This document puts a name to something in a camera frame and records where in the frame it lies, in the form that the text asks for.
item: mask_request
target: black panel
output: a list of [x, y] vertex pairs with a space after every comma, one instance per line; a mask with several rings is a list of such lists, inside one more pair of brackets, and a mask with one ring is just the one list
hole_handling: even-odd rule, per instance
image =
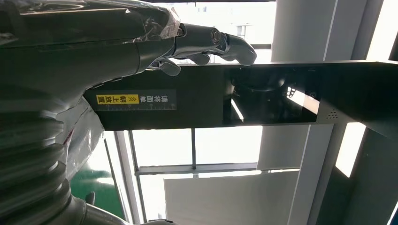
[[316, 224], [387, 224], [398, 200], [397, 144], [367, 129], [351, 176], [334, 167]]
[[[85, 97], [96, 110], [97, 94], [176, 91], [176, 110], [96, 110], [106, 130], [315, 122], [316, 114], [287, 99], [287, 89], [292, 87], [320, 100], [325, 69], [326, 64], [184, 67], [174, 77], [161, 71], [146, 71], [88, 90]], [[231, 108], [231, 98], [247, 116], [244, 123]]]
[[88, 90], [176, 90], [177, 110], [96, 111], [106, 130], [222, 126], [224, 80], [221, 67], [184, 67], [178, 76], [146, 71]]
[[329, 68], [322, 96], [368, 128], [398, 140], [397, 63], [342, 63]]

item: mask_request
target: white wall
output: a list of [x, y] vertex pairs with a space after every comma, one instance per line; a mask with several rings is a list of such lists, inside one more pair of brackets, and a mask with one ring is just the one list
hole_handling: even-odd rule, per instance
[[180, 225], [286, 225], [297, 175], [165, 180], [167, 217]]
[[299, 168], [309, 125], [266, 126], [257, 170]]
[[276, 2], [272, 61], [351, 59], [367, 0]]

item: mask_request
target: plastic wrap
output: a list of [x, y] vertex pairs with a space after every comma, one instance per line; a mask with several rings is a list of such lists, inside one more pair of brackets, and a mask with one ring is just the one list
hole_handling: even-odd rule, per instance
[[60, 161], [66, 165], [67, 178], [70, 180], [103, 139], [104, 128], [83, 97], [75, 107], [58, 114], [57, 120], [64, 123], [64, 131], [56, 137], [56, 142], [64, 145]]
[[2, 47], [160, 41], [180, 25], [174, 9], [138, 0], [0, 0], [4, 11]]

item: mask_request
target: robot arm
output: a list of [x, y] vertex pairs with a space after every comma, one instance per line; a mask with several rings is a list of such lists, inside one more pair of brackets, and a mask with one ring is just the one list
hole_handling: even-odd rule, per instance
[[[56, 115], [103, 82], [208, 54], [253, 64], [243, 39], [133, 0], [0, 0], [0, 221], [125, 225], [70, 193]], [[158, 222], [170, 225], [169, 222]]]

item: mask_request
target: glass window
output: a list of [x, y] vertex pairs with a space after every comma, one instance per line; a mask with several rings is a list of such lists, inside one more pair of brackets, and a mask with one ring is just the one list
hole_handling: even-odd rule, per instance
[[262, 126], [195, 129], [196, 163], [255, 163]]
[[191, 129], [133, 130], [138, 166], [192, 164]]
[[128, 215], [123, 213], [122, 205], [124, 204], [123, 198], [125, 196], [114, 183], [103, 140], [99, 140], [87, 162], [73, 177], [70, 187], [73, 196], [81, 199], [85, 199], [90, 192], [95, 192], [94, 205], [96, 207], [120, 218], [129, 219]]
[[190, 174], [159, 174], [140, 176], [146, 219], [166, 219], [165, 179], [192, 178]]
[[216, 27], [250, 44], [271, 44], [274, 36], [276, 2], [190, 2], [157, 3], [174, 7], [181, 22]]
[[207, 172], [199, 173], [199, 178], [209, 178], [209, 177], [239, 177], [248, 175], [258, 175], [261, 174], [261, 170], [252, 171], [232, 171], [232, 172]]

